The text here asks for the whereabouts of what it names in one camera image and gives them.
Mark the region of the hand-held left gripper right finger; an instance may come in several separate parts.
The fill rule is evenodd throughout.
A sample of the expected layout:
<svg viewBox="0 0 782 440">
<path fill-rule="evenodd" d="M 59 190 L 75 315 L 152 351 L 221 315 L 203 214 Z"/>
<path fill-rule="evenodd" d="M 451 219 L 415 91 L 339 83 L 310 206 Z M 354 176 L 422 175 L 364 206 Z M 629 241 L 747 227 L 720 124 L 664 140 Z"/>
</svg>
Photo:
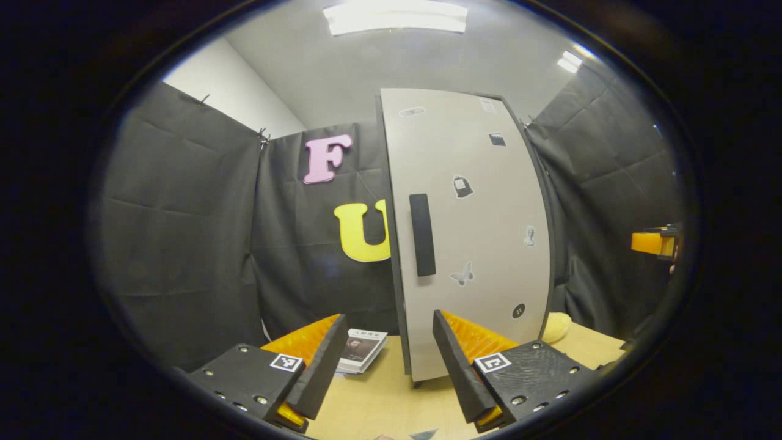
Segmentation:
<svg viewBox="0 0 782 440">
<path fill-rule="evenodd" d="M 479 433 L 542 420 L 597 378 L 542 340 L 512 342 L 440 309 L 433 337 L 464 418 Z"/>
</svg>

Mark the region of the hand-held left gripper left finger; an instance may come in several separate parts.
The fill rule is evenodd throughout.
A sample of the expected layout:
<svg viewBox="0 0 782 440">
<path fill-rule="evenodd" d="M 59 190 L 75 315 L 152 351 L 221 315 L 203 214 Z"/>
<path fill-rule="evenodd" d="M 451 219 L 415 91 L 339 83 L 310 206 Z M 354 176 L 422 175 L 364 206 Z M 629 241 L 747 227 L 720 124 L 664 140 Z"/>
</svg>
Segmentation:
<svg viewBox="0 0 782 440">
<path fill-rule="evenodd" d="M 348 337 L 338 313 L 257 347 L 238 343 L 187 378 L 254 420 L 304 434 L 320 412 Z"/>
</svg>

